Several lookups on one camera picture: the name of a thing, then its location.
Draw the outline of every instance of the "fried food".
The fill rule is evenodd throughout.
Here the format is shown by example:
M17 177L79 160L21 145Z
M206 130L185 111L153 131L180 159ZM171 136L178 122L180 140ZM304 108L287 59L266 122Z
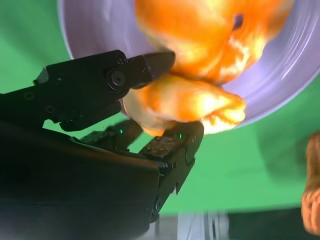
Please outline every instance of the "fried food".
M135 0L140 30L157 49L175 52L176 61L168 75L130 91L123 99L127 114L152 135L175 121L201 120L206 134L238 125L245 118L245 101L222 85L260 59L267 42L283 28L293 3Z

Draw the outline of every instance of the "robotic hand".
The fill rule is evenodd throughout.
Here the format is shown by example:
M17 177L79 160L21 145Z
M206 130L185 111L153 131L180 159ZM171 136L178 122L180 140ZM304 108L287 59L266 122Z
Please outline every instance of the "robotic hand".
M116 50L49 65L34 86L0 94L0 239L124 240L149 229L195 163L200 122L177 124L139 153L128 150L142 133L130 119L82 139L43 124L72 132L109 118L174 61Z

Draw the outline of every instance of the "blurry object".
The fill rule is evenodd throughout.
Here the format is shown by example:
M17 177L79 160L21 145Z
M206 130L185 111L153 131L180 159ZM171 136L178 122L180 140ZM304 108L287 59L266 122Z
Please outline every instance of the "blurry object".
M246 103L220 86L260 59L293 4L293 0L135 0L141 31L156 49L174 51L176 61L169 75L123 99L126 113L153 136L174 121L201 120L205 134L234 128L245 119Z
M306 171L307 182L301 203L303 224L306 231L320 236L320 132L309 138Z

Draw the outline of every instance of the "green led light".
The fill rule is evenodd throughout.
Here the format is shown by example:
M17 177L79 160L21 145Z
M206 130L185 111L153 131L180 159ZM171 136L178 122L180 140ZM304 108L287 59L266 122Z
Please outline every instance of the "green led light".
M179 134L175 134L175 136L176 136L177 138L180 138L180 139L182 139L182 138L183 138L183 136L182 136L182 134L181 134L181 133L179 133Z

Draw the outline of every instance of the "orange food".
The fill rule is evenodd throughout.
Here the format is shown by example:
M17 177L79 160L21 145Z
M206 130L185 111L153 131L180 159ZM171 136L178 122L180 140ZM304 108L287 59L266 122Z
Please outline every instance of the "orange food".
M157 49L175 52L176 61L168 75L130 91L123 99L127 114L152 135L175 121L201 120L207 134L235 127L245 118L245 101L221 86L259 60L267 42L283 28L293 3L135 0L140 30ZM243 18L238 28L236 17Z
M301 201L305 230L320 236L320 132L314 133L306 147L307 182Z

